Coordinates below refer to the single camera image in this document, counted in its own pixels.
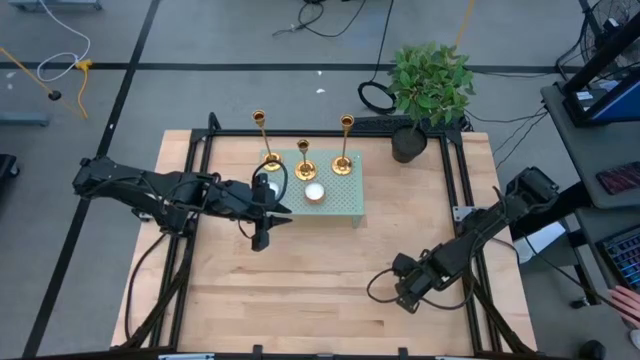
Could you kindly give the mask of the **black mesh panel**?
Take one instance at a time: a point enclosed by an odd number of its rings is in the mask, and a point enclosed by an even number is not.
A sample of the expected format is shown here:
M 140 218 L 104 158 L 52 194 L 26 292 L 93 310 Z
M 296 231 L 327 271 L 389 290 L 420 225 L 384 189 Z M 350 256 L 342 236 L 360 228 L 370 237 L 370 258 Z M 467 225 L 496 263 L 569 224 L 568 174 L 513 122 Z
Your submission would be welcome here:
M 400 119 L 388 116 L 356 117 L 352 130 L 354 132 L 391 132 L 400 122 Z

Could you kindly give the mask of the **black aluminium table frame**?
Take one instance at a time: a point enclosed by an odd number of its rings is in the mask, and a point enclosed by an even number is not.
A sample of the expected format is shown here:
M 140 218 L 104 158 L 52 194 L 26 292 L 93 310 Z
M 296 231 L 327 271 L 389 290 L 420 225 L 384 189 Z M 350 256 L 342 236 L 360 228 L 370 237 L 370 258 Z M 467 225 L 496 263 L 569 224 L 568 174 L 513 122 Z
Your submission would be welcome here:
M 508 345 L 479 304 L 459 307 L 460 285 L 433 292 L 414 314 L 391 301 L 388 267 L 454 234 L 452 207 L 495 202 L 497 175 L 484 133 L 431 141 L 408 164 L 388 136 L 354 136 L 363 154 L 365 216 L 299 218 L 254 252 L 250 224 L 205 217 L 185 287 L 149 336 L 185 352 L 470 355 Z

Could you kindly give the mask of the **backlit keyboard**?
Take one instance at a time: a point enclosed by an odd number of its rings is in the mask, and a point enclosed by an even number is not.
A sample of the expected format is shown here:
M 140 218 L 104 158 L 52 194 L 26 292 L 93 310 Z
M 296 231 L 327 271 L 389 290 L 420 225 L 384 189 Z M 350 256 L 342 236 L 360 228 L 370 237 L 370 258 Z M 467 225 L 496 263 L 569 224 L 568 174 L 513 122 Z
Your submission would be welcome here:
M 640 294 L 640 225 L 596 244 L 616 281 Z

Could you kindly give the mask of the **black plant pot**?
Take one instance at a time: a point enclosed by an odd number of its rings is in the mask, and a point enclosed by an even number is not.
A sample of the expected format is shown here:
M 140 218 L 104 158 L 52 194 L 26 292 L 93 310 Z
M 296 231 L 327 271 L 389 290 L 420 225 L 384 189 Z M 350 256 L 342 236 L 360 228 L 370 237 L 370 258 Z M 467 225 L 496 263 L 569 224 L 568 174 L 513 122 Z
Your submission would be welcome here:
M 402 126 L 391 136 L 392 157 L 399 163 L 409 163 L 427 146 L 427 136 L 419 128 Z

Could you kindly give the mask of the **green perforated metal shelf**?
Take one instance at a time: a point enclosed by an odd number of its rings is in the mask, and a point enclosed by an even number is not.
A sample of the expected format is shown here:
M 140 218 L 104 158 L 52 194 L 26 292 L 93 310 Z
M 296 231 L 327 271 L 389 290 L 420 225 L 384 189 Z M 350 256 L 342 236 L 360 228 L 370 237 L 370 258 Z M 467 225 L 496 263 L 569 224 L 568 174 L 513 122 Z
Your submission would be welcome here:
M 347 153 L 353 162 L 351 173 L 338 175 L 332 170 L 332 162 L 340 155 L 339 150 L 310 150 L 307 161 L 318 168 L 317 175 L 310 181 L 300 180 L 295 175 L 296 165 L 302 161 L 302 154 L 294 149 L 276 149 L 283 159 L 288 172 L 288 181 L 284 197 L 280 203 L 289 208 L 292 216 L 348 216 L 355 227 L 365 215 L 362 154 L 360 151 Z M 320 204 L 306 200 L 305 188 L 310 183 L 319 183 L 324 187 L 325 196 Z

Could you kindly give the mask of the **black floor fan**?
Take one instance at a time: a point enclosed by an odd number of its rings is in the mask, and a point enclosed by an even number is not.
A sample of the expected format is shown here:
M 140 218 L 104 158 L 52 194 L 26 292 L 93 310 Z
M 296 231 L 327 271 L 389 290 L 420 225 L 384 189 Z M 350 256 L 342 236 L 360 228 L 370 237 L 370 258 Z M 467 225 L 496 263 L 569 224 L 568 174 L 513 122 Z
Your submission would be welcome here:
M 580 4 L 584 7 L 580 52 L 585 63 L 640 12 L 640 0 L 580 0 Z

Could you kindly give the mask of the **green leafy plant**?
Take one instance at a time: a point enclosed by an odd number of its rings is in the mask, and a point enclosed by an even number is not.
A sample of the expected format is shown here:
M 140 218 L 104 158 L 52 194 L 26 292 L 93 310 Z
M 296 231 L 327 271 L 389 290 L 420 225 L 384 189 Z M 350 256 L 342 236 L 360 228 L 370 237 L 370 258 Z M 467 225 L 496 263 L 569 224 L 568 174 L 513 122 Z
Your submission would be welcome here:
M 407 46 L 394 54 L 387 93 L 393 107 L 416 124 L 428 119 L 432 126 L 449 124 L 464 116 L 469 97 L 475 94 L 469 56 L 455 46 L 430 42 Z

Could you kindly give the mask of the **tall gold candlestick holder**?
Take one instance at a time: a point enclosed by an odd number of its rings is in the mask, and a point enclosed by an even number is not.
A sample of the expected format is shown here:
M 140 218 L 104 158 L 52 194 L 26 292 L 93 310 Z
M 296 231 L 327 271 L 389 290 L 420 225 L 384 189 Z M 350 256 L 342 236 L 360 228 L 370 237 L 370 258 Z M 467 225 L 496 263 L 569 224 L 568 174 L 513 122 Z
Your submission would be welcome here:
M 355 119 L 352 115 L 345 114 L 340 118 L 340 124 L 343 131 L 343 143 L 341 154 L 337 156 L 331 163 L 332 171 L 340 176 L 349 175 L 352 171 L 352 161 L 346 156 L 346 144 L 348 135 L 353 128 Z
M 263 110 L 255 110 L 252 113 L 252 119 L 261 131 L 262 138 L 266 147 L 266 154 L 264 156 L 264 170 L 269 172 L 277 171 L 281 168 L 281 156 L 278 153 L 274 153 L 271 150 L 268 137 L 265 131 L 266 114 Z

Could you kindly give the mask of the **blue screen laptop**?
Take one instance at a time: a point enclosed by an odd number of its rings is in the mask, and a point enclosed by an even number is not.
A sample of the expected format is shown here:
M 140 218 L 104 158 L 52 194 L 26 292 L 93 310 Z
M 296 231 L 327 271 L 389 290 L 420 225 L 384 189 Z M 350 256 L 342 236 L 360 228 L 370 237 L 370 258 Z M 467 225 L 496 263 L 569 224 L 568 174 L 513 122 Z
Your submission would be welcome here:
M 633 70 L 623 80 L 569 92 L 563 105 L 576 127 L 640 122 L 640 70 Z

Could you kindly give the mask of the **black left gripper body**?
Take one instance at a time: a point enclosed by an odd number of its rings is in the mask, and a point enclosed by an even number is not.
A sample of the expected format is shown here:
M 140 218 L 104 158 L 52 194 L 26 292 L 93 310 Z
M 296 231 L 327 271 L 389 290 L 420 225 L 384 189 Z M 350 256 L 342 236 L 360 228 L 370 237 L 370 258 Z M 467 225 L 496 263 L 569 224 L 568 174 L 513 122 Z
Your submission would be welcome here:
M 270 244 L 269 231 L 274 226 L 274 217 L 267 212 L 274 205 L 274 191 L 265 176 L 256 175 L 251 184 L 227 180 L 218 184 L 221 212 L 238 222 L 254 224 L 254 234 L 250 236 L 254 252 L 265 250 Z

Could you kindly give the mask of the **short gold candlestick holder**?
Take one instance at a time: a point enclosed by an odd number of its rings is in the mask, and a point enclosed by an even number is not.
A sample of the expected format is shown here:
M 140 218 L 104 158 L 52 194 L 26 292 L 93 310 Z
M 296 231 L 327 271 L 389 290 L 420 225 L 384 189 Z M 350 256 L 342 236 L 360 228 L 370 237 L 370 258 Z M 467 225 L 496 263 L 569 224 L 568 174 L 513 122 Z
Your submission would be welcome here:
M 310 143 L 306 139 L 301 139 L 297 142 L 297 147 L 302 155 L 302 160 L 296 165 L 294 171 L 295 176 L 301 181 L 310 181 L 314 179 L 318 172 L 315 163 L 307 158 L 309 145 Z

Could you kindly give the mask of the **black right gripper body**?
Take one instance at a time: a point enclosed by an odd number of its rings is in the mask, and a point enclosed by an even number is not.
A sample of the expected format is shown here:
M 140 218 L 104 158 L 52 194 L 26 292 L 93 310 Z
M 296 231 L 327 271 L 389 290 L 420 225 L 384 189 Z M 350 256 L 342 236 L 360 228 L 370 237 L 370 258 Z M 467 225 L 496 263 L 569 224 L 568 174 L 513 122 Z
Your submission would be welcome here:
M 416 260 L 399 253 L 392 262 L 392 272 L 398 278 L 394 288 L 398 294 L 395 302 L 405 311 L 414 314 L 421 299 L 441 283 L 440 273 L 431 263 L 433 256 L 424 251 Z

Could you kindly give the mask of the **black computer mouse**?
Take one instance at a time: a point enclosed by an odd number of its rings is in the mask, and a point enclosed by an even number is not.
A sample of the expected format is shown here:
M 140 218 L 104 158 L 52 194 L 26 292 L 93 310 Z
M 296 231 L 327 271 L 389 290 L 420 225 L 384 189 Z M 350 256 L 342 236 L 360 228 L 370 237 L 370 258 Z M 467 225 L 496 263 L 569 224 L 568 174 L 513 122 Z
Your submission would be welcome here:
M 578 357 L 581 360 L 605 360 L 606 355 L 606 347 L 597 340 L 585 342 L 578 350 Z

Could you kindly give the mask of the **white tealight candle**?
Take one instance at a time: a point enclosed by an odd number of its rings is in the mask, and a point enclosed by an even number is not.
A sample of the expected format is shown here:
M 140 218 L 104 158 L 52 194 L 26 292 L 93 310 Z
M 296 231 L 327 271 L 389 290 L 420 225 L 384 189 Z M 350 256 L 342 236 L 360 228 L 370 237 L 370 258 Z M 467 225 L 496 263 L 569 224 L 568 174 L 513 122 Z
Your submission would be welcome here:
M 304 197 L 309 204 L 321 204 L 326 198 L 326 190 L 320 183 L 309 183 L 304 188 Z

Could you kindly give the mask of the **person's hand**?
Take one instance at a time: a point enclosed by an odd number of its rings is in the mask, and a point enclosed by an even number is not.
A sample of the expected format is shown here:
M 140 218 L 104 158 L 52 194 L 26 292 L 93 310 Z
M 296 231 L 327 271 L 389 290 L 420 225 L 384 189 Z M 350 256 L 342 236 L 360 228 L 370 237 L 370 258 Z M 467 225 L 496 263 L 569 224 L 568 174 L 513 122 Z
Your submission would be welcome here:
M 640 329 L 640 295 L 622 286 L 608 290 L 612 303 L 619 307 L 619 315 Z

